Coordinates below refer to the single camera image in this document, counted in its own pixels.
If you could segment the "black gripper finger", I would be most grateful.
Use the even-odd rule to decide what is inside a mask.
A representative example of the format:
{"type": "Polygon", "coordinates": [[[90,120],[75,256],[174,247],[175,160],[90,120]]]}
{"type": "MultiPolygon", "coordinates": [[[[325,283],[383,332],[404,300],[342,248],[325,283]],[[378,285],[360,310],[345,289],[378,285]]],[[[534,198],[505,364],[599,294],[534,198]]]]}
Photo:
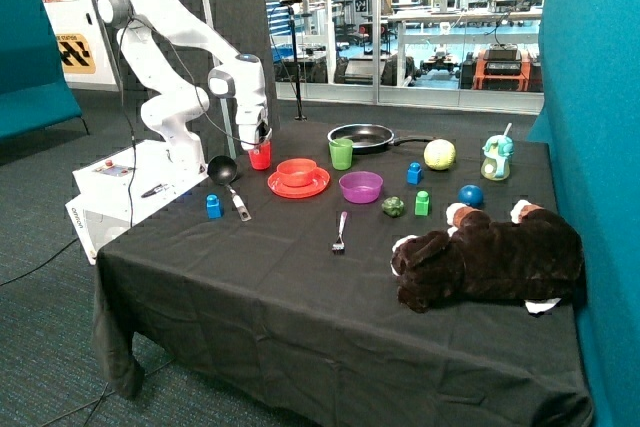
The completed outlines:
{"type": "Polygon", "coordinates": [[[261,136],[261,143],[267,143],[271,140],[272,138],[272,133],[273,133],[273,129],[272,128],[268,128],[263,135],[261,136]]]}

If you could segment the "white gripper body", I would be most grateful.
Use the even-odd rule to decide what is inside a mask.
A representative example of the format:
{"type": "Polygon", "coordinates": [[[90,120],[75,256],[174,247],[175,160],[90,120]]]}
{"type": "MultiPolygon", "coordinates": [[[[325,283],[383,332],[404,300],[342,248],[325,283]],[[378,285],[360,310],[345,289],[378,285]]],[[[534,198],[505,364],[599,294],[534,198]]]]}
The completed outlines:
{"type": "Polygon", "coordinates": [[[235,122],[238,128],[239,142],[245,151],[250,151],[261,143],[261,136],[270,128],[268,108],[265,103],[241,105],[236,110],[235,122]]]}

